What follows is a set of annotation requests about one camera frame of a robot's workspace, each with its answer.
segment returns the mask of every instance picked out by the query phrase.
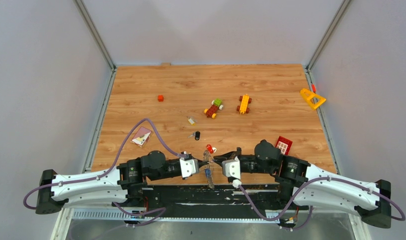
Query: red block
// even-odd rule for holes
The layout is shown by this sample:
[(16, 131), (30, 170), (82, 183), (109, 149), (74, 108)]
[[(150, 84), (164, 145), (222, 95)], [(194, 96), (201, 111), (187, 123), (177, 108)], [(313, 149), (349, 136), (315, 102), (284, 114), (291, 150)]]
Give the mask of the red block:
[(290, 151), (292, 144), (293, 144), (293, 141), (288, 140), (283, 136), (279, 136), (275, 147), (279, 148), (283, 155), (288, 155), (288, 152)]

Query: small card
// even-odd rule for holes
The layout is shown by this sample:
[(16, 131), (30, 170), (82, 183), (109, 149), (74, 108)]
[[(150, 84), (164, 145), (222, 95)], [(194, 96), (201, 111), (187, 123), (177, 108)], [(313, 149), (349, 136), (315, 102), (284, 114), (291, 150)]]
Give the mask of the small card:
[(139, 128), (134, 137), (132, 137), (131, 143), (135, 143), (138, 146), (142, 147), (146, 142), (148, 142), (151, 134), (152, 131), (150, 129), (147, 129), (142, 126)]

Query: yellow triangle toy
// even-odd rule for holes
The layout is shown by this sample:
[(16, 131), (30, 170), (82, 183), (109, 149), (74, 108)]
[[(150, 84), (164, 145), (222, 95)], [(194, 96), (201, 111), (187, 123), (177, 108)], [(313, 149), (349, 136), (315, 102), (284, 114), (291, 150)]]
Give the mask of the yellow triangle toy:
[[(318, 107), (320, 107), (320, 105), (322, 105), (324, 102), (326, 102), (326, 98), (317, 95), (316, 93), (308, 90), (308, 89), (301, 89), (300, 91), (301, 96), (303, 97), (304, 101), (307, 102), (307, 104), (313, 109), (316, 110)], [(314, 103), (314, 101), (312, 102), (313, 98), (317, 98), (318, 102)]]

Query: red lego brick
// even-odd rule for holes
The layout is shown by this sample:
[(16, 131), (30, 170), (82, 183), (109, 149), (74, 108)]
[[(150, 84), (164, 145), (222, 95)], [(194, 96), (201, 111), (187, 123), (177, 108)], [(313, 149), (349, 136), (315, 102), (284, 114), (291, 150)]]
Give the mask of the red lego brick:
[(283, 155), (288, 155), (292, 144), (293, 144), (293, 141), (288, 140), (283, 136), (279, 136), (275, 147), (279, 148)]
[(212, 115), (217, 112), (217, 109), (219, 109), (219, 107), (213, 104), (213, 105), (207, 110), (206, 116), (207, 116), (208, 118), (211, 118)]

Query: toy car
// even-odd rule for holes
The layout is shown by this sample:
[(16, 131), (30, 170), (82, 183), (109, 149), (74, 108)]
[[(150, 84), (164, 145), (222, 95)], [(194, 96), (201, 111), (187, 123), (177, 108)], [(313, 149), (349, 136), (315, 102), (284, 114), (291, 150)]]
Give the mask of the toy car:
[(240, 112), (240, 114), (247, 114), (250, 112), (250, 109), (247, 107), (248, 104), (251, 103), (251, 98), (247, 94), (244, 96), (240, 96), (240, 102), (241, 105), (237, 106), (237, 111)]
[(220, 100), (218, 98), (216, 100), (212, 101), (212, 106), (209, 109), (207, 109), (207, 108), (204, 109), (204, 113), (206, 114), (206, 116), (208, 118), (215, 119), (217, 109), (219, 109), (219, 110), (223, 109), (222, 100)]

